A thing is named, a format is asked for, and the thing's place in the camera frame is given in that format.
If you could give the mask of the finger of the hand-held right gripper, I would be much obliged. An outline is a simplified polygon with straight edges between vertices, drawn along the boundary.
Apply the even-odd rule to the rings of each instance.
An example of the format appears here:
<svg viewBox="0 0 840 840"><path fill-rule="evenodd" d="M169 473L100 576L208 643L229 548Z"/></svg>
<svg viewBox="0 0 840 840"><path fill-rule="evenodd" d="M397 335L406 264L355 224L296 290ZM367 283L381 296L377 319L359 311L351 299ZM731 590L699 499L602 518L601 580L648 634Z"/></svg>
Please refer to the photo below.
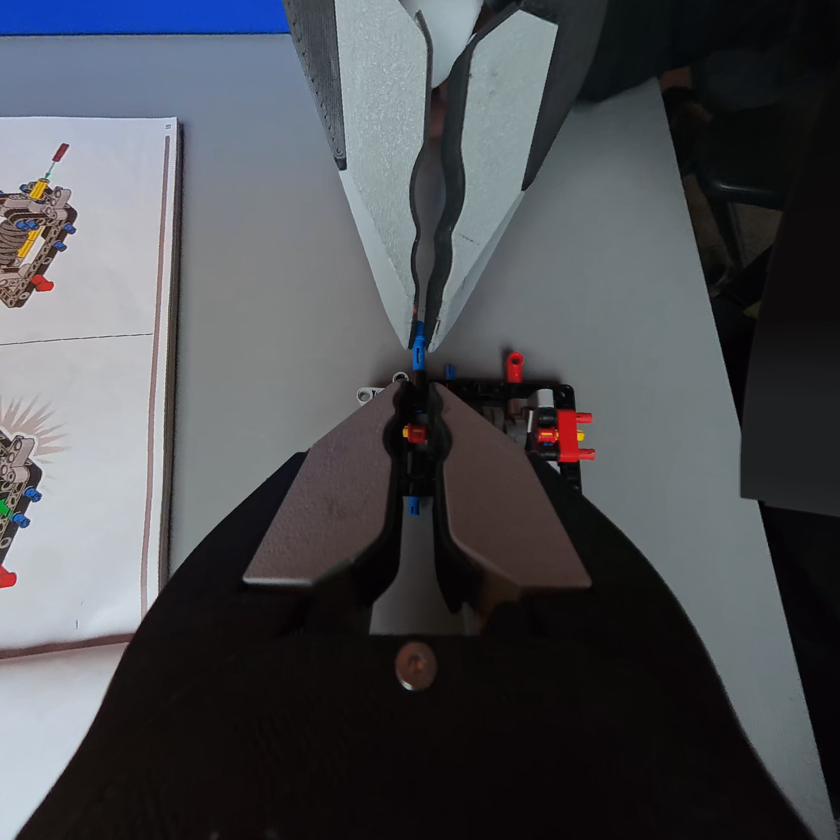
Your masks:
<svg viewBox="0 0 840 840"><path fill-rule="evenodd" d="M454 326L522 200L558 33L556 23L517 4L472 36L448 75L445 202L425 311L430 352Z"/></svg>
<svg viewBox="0 0 840 840"><path fill-rule="evenodd" d="M397 1L336 1L345 168L340 178L385 314L408 348L417 322L415 186L432 40Z"/></svg>

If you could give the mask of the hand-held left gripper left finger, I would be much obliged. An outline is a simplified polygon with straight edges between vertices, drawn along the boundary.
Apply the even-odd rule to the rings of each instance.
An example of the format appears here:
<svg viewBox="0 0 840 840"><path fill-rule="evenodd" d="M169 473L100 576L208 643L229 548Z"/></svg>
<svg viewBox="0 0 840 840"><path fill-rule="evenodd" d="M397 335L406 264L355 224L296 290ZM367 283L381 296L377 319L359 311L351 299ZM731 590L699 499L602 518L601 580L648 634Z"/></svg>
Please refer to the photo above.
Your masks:
<svg viewBox="0 0 840 840"><path fill-rule="evenodd" d="M407 387L388 385L310 447L244 583L371 607L394 582L403 495L391 443Z"/></svg>

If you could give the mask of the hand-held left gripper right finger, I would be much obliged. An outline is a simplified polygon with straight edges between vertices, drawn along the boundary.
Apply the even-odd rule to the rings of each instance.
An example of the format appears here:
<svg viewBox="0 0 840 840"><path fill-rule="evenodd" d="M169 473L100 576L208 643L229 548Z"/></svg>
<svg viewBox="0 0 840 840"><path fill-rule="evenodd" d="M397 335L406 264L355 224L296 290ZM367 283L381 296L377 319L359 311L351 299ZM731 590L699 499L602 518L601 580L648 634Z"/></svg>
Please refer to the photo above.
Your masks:
<svg viewBox="0 0 840 840"><path fill-rule="evenodd" d="M429 386L429 429L441 434L442 535L455 552L455 603L477 617L544 593L592 587L524 449L443 385Z"/></svg>

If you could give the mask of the black lego frame assembly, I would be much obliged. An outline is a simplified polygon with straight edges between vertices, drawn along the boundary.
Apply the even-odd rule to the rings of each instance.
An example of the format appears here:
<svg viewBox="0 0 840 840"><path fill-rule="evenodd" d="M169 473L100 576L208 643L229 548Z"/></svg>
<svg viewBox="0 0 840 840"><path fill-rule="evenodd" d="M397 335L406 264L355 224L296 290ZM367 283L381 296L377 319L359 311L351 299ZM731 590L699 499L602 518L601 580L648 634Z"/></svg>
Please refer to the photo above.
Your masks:
<svg viewBox="0 0 840 840"><path fill-rule="evenodd" d="M441 377L429 379L425 371L398 371L391 379L396 382L405 382L407 390L398 411L401 438L394 437L393 442L398 486L410 516L419 516L423 501L433 498L436 490L439 446L429 430L427 411L431 383L452 392L515 445L547 461L581 490L580 463L595 459L595 451L584 446L583 426L592 422L592 415L576 409L571 385L527 379L521 353L506 353L503 372L496 379L467 377L447 364Z"/></svg>

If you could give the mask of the lego instruction booklet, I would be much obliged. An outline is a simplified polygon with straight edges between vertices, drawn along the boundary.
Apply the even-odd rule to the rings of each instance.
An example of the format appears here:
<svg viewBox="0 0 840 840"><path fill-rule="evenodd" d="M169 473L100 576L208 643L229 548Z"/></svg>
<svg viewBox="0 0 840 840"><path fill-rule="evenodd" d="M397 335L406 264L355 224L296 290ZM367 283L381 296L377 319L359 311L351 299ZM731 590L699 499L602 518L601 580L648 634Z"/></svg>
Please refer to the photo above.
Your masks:
<svg viewBox="0 0 840 840"><path fill-rule="evenodd" d="M5 660L129 641L168 575L182 127L1 127Z"/></svg>

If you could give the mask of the blue plastic tray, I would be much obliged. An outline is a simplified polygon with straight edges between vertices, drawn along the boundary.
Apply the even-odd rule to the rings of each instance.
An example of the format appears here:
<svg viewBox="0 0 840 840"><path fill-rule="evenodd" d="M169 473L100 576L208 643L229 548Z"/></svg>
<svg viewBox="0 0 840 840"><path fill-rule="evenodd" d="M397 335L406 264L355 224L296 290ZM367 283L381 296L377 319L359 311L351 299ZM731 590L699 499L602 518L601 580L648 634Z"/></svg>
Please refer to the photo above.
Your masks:
<svg viewBox="0 0 840 840"><path fill-rule="evenodd" d="M2 36L273 35L281 1L2 1Z"/></svg>

